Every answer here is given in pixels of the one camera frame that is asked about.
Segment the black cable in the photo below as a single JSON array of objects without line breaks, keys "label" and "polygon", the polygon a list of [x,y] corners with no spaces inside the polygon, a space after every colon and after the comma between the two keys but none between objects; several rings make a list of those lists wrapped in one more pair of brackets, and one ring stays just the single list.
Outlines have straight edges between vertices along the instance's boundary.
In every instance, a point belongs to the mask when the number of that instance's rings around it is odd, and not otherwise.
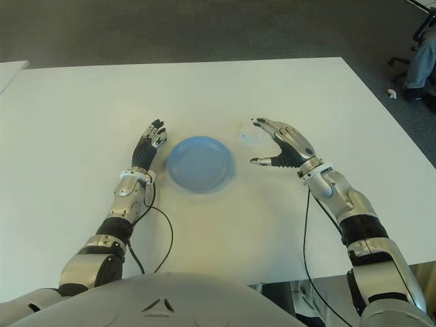
[{"label": "black cable", "polygon": [[324,304],[343,322],[345,322],[345,324],[347,324],[349,327],[353,327],[352,325],[350,325],[345,319],[343,319],[328,303],[326,300],[324,300],[324,298],[321,296],[321,294],[318,292],[317,288],[315,287],[315,285],[313,284],[312,278],[309,275],[309,271],[307,270],[307,263],[306,263],[306,235],[307,235],[307,217],[309,216],[309,203],[310,203],[310,199],[311,199],[311,190],[309,189],[307,192],[307,207],[306,207],[306,221],[305,221],[305,237],[303,239],[303,243],[302,243],[302,257],[305,263],[305,270],[306,270],[306,275],[309,278],[309,281],[313,287],[313,289],[315,290],[316,294],[318,294],[318,296],[320,297],[320,299],[322,300],[322,302],[324,302]]},{"label": "black cable", "polygon": [[145,274],[145,269],[144,269],[144,267],[142,266],[141,261],[140,261],[140,260],[138,259],[138,257],[136,256],[136,254],[135,254],[133,248],[131,247],[130,240],[127,240],[127,246],[129,247],[129,251],[130,251],[131,256],[134,257],[136,263],[138,264],[139,269],[141,270],[141,274]]},{"label": "black cable", "polygon": [[[171,224],[171,221],[168,218],[168,216],[161,209],[153,206],[153,204],[155,203],[155,198],[156,198],[156,183],[153,183],[153,199],[151,200],[151,204],[150,204],[150,206],[147,206],[145,203],[145,198],[144,198],[144,205],[147,207],[147,209],[144,211],[143,214],[141,214],[141,216],[139,216],[138,220],[135,223],[133,223],[132,225],[135,226],[139,222],[139,220],[141,220],[143,218],[143,216],[145,216],[151,209],[155,209],[156,211],[159,211],[162,215],[164,215],[164,217],[166,218],[166,221],[170,225],[170,229],[171,229],[170,247],[168,248],[168,252],[166,253],[165,257],[163,258],[163,260],[161,261],[159,266],[155,269],[154,273],[157,273],[157,271],[162,267],[162,264],[164,264],[164,262],[166,261],[166,259],[168,258],[169,254],[171,252],[172,243],[174,242],[174,230],[172,229],[172,224]],[[139,269],[141,270],[141,273],[144,274],[145,273],[144,267],[142,266],[141,261],[136,256],[136,254],[135,254],[135,252],[130,244],[130,240],[127,241],[127,246],[129,247],[129,251],[131,253],[131,256],[134,257],[136,263],[138,264]]]},{"label": "black cable", "polygon": [[169,254],[170,254],[170,252],[171,252],[171,249],[172,249],[172,243],[173,243],[173,241],[174,241],[174,231],[173,231],[173,229],[172,229],[172,225],[171,225],[171,221],[170,221],[170,219],[168,218],[168,216],[167,216],[167,215],[166,215],[166,214],[165,214],[161,209],[156,208],[155,206],[150,206],[150,208],[153,208],[153,209],[155,209],[156,211],[159,211],[162,215],[164,215],[165,218],[166,218],[166,221],[168,222],[168,225],[170,225],[170,229],[171,229],[171,243],[170,243],[170,247],[168,248],[168,252],[166,253],[165,257],[163,258],[163,260],[161,261],[161,263],[159,264],[159,266],[157,266],[157,268],[155,269],[154,273],[157,273],[157,271],[162,267],[162,264],[164,264],[166,258],[168,258]]},{"label": "black cable", "polygon": [[336,227],[336,229],[338,230],[338,232],[339,232],[339,234],[342,236],[342,231],[341,231],[341,229],[339,228],[339,226],[338,226],[338,224],[337,224],[337,222],[336,222],[336,220],[334,220],[333,219],[333,217],[331,216],[331,214],[330,213],[328,213],[328,211],[324,208],[324,206],[321,204],[321,202],[313,195],[313,193],[312,193],[312,196],[313,196],[313,198],[315,199],[315,201],[316,201],[316,203],[318,203],[318,206],[320,206],[321,207],[321,209],[324,211],[324,213],[327,215],[327,217],[329,218],[329,220],[333,223],[333,225]]}]

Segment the robot forearm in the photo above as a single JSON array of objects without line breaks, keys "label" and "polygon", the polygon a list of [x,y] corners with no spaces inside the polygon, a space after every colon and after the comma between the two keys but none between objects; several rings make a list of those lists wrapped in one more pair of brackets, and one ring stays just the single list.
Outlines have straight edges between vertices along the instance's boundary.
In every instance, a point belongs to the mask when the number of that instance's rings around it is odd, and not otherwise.
[{"label": "robot forearm", "polygon": [[422,290],[369,200],[318,158],[303,164],[299,175],[337,218],[353,264],[347,278],[358,312],[381,298],[406,300],[425,312]]},{"label": "robot forearm", "polygon": [[106,219],[62,271],[59,289],[63,293],[73,296],[121,278],[126,244],[139,219],[145,187],[155,179],[149,168],[167,138],[163,123],[154,121],[139,139],[132,168],[121,173]]}]

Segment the chair leg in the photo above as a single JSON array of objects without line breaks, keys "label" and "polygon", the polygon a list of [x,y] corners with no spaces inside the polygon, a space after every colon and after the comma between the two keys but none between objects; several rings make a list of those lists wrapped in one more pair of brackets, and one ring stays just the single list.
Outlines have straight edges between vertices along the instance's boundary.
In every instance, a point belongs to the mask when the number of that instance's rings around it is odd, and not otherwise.
[{"label": "chair leg", "polygon": [[392,80],[390,80],[392,83],[396,84],[398,82],[398,80],[404,76],[407,75],[407,72],[401,73],[397,76],[395,76]]},{"label": "chair leg", "polygon": [[392,57],[388,61],[388,65],[389,66],[393,66],[396,61],[398,61],[399,63],[404,63],[405,65],[410,65],[410,60],[403,59],[403,58],[398,58],[398,57]]}]

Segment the gray carpet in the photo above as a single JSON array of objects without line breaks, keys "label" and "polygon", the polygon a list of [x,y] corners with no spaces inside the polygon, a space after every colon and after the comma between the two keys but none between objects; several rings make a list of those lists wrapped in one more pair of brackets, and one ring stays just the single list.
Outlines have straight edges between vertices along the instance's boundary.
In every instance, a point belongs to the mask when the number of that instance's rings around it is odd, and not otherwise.
[{"label": "gray carpet", "polygon": [[389,87],[401,89],[390,78],[403,69],[386,61],[392,55],[410,57],[411,37],[426,17],[405,0],[0,4],[0,61],[26,59],[30,68],[343,57],[436,166],[436,116],[421,102],[386,95]]}]

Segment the office chair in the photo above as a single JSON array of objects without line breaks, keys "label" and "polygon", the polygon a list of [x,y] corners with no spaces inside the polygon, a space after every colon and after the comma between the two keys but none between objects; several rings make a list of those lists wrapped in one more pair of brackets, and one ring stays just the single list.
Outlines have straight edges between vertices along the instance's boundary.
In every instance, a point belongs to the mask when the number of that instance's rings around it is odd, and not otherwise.
[{"label": "office chair", "polygon": [[[427,18],[425,18],[424,22],[418,27],[418,29],[416,30],[416,32],[414,33],[414,40],[418,43],[418,46],[422,43],[422,41],[424,41],[424,30],[427,26],[432,27],[434,24],[436,23],[436,8],[431,7],[429,9],[429,15],[427,16]],[[417,47],[416,46],[411,46],[410,50],[415,52],[417,51]],[[399,63],[404,63],[405,65],[410,65],[410,60],[409,59],[403,59],[403,58],[398,58],[398,57],[392,57],[389,61],[388,61],[388,65],[393,66],[394,63],[399,62]],[[398,80],[404,76],[406,76],[407,71],[403,72],[397,76],[395,76],[391,82],[396,84],[398,82]],[[429,80],[431,82],[432,85],[436,84],[436,79],[430,75]]]}]

